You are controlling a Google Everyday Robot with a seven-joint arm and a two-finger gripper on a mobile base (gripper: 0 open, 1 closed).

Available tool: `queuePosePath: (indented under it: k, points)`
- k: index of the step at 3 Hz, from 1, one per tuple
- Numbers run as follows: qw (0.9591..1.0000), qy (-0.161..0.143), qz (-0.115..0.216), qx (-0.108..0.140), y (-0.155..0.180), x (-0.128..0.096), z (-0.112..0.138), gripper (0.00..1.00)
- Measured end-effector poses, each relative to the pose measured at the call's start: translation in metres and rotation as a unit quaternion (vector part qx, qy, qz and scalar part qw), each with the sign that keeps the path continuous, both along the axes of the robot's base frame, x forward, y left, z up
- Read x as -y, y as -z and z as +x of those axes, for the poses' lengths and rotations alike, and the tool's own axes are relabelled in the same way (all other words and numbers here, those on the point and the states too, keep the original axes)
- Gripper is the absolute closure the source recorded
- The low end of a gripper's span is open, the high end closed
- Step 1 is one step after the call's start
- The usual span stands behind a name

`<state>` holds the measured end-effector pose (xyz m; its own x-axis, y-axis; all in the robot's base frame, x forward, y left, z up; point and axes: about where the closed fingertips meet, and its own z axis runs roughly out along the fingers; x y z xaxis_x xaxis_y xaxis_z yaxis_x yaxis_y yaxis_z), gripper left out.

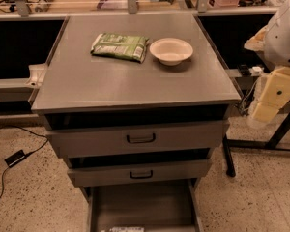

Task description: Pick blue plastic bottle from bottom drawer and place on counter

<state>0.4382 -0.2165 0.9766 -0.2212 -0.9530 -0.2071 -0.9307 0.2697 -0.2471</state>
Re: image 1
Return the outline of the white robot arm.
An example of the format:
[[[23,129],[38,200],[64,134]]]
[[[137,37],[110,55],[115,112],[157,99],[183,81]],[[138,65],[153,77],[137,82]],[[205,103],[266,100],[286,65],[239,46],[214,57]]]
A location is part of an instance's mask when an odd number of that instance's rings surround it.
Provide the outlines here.
[[[258,79],[248,112],[253,123],[267,124],[290,101],[290,0],[246,41],[244,48],[262,52],[264,58],[275,65],[269,74]]]

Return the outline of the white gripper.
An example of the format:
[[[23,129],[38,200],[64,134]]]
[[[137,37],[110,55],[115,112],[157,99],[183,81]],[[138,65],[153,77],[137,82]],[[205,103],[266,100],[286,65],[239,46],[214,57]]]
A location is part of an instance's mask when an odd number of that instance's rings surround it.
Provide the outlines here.
[[[267,77],[264,90],[252,112],[252,118],[259,122],[268,123],[290,101],[290,68],[281,67],[273,70]]]

